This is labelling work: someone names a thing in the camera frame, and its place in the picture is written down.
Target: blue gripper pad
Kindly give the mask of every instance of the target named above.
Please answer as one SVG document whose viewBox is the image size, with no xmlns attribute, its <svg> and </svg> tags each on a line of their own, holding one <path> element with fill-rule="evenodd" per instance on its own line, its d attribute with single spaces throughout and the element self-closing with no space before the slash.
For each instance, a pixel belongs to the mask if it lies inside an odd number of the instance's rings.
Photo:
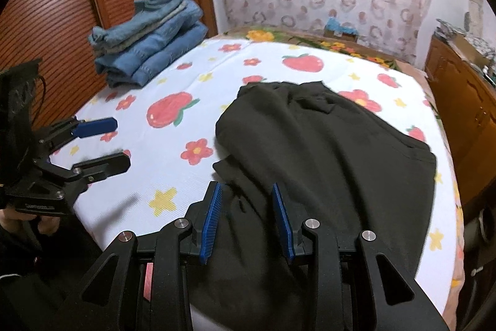
<svg viewBox="0 0 496 331">
<path fill-rule="evenodd" d="M 272 188 L 272 205 L 276 218 L 276 226 L 279 233 L 279 242 L 281 243 L 284 257 L 291 263 L 295 258 L 293 249 L 293 231 L 289 222 L 289 217 L 281 197 L 281 191 L 277 184 Z"/>
<path fill-rule="evenodd" d="M 73 130 L 76 138 L 88 138 L 89 136 L 114 132 L 117 129 L 115 118 L 96 119 L 94 121 L 84 121 Z"/>
<path fill-rule="evenodd" d="M 207 211 L 207 217 L 201 231 L 201 246 L 200 246 L 200 263 L 205 265 L 207 260 L 212 255 L 214 248 L 215 232 L 219 223 L 220 210 L 222 205 L 222 187 L 219 183 L 215 184 L 212 199 Z"/>
</svg>

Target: floral bed cover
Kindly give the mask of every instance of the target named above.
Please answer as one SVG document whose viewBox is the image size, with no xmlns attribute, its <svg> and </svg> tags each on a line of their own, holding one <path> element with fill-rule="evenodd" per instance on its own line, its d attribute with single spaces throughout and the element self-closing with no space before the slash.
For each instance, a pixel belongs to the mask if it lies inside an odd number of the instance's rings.
<svg viewBox="0 0 496 331">
<path fill-rule="evenodd" d="M 127 173 L 93 184 L 74 206 L 99 246 L 105 248 L 124 230 L 137 235 L 158 231 L 203 199 L 209 181 L 215 179 L 212 164 L 225 157 L 215 143 L 215 123 L 240 86 L 257 81 L 323 81 L 431 146 L 437 157 L 435 201 L 416 279 L 443 313 L 448 296 L 453 295 L 452 286 L 463 282 L 463 278 L 452 279 L 455 259 L 459 261 L 460 255 L 463 259 L 463 249 L 457 238 L 461 208 L 456 181 L 435 114 L 413 78 L 344 53 L 276 42 L 210 39 L 143 89 L 102 90 L 77 117 L 113 116 L 117 131 L 75 140 L 51 156 L 53 163 L 67 168 L 118 150 L 131 157 Z"/>
</svg>

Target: person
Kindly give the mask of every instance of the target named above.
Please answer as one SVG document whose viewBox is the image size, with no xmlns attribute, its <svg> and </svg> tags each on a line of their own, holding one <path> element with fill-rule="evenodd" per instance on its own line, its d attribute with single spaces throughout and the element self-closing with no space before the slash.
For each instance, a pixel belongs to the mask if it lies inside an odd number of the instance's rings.
<svg viewBox="0 0 496 331">
<path fill-rule="evenodd" d="M 101 252 L 75 216 L 0 210 L 0 329 L 44 330 Z"/>
</svg>

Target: bedsheet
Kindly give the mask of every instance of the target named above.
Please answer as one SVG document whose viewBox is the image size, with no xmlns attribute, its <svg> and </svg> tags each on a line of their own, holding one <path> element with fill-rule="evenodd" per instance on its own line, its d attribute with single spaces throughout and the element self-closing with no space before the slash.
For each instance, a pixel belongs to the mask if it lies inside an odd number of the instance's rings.
<svg viewBox="0 0 496 331">
<path fill-rule="evenodd" d="M 68 168 L 117 150 L 131 157 L 127 173 L 93 184 L 74 205 L 98 245 L 105 248 L 124 230 L 138 235 L 158 231 L 203 198 L 209 181 L 215 179 L 212 164 L 225 157 L 215 143 L 215 123 L 240 86 L 254 81 L 323 81 L 431 146 L 437 157 L 436 191 L 416 279 L 443 313 L 460 254 L 460 208 L 450 154 L 435 115 L 410 76 L 326 50 L 206 40 L 144 89 L 104 89 L 91 99 L 78 119 L 114 116 L 117 131 L 71 142 L 51 160 Z"/>
</svg>

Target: strawberry print bedsheet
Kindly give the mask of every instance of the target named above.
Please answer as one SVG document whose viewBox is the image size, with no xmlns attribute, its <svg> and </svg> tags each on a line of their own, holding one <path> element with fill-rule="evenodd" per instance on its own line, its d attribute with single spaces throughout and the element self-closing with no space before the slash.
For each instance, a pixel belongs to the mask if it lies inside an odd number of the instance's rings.
<svg viewBox="0 0 496 331">
<path fill-rule="evenodd" d="M 115 151 L 131 157 L 127 173 L 91 185 L 76 201 L 75 211 L 95 241 L 105 248 L 124 230 L 138 235 L 158 231 L 203 199 L 209 181 L 218 180 L 212 164 L 225 157 L 215 142 L 215 123 L 240 86 L 260 81 L 323 81 L 402 133 L 430 145 L 437 157 L 436 193 L 416 279 L 443 313 L 455 257 L 462 252 L 457 251 L 456 181 L 436 118 L 410 76 L 335 52 L 211 39 L 143 89 L 102 90 L 77 117 L 113 116 L 118 129 L 75 140 L 51 157 L 67 168 Z"/>
</svg>

